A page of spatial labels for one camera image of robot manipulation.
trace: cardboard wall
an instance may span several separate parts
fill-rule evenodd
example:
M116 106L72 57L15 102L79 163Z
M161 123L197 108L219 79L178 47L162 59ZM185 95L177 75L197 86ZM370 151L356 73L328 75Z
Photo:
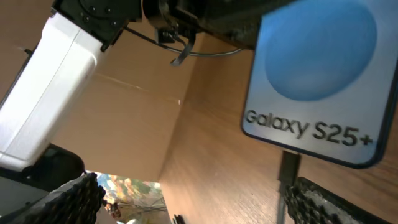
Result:
M51 4L0 2L1 98L26 58L23 49L33 49L40 40ZM145 19L129 26L153 37ZM176 56L124 32L53 143L78 154L88 170L156 181L196 60L172 67Z

